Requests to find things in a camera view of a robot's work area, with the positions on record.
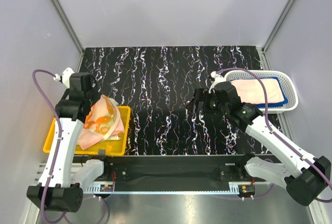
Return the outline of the orange fox pattern towel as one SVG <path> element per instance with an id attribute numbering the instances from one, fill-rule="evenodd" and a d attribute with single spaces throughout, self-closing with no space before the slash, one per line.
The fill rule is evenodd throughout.
<path id="1" fill-rule="evenodd" d="M 86 117 L 84 130 L 109 139 L 114 135 L 125 132 L 118 103 L 105 95 L 91 107 Z"/>

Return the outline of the pink patterned towel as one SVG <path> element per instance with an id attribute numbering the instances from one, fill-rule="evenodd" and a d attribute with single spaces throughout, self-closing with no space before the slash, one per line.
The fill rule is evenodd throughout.
<path id="1" fill-rule="evenodd" d="M 82 129 L 78 141 L 77 141 L 77 145 L 82 149 L 82 150 L 86 150 L 90 147 L 92 147 L 93 145 L 103 142 L 103 141 L 107 141 L 107 140 L 111 140 L 111 141 L 117 141 L 120 140 L 119 137 L 120 132 L 114 132 L 111 136 L 105 138 L 103 135 L 101 134 L 97 134 L 95 132 L 92 132 L 88 129 Z"/>

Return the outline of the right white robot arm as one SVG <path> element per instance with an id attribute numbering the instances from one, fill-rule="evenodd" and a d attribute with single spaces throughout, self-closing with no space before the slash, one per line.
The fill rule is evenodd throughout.
<path id="1" fill-rule="evenodd" d="M 279 164 L 250 157 L 236 167 L 240 180 L 258 177 L 284 188 L 293 200 L 309 206 L 322 191 L 331 187 L 331 162 L 316 157 L 281 133 L 266 115 L 251 103 L 243 103 L 230 82 L 222 82 L 219 90 L 195 89 L 186 105 L 192 113 L 221 115 L 243 133 L 263 144 L 280 161 Z"/>

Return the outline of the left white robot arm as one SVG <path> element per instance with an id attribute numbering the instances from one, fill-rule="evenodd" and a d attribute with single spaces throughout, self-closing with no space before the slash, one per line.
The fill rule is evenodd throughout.
<path id="1" fill-rule="evenodd" d="M 56 106 L 52 106 L 56 122 L 48 160 L 37 185 L 27 188 L 26 196 L 41 211 L 75 213 L 79 210 L 84 191 L 95 179 L 107 180 L 112 175 L 110 165 L 90 159 L 75 174 L 72 163 L 76 144 L 86 117 L 100 94 L 93 87 L 88 73 L 54 76 L 66 85 Z"/>

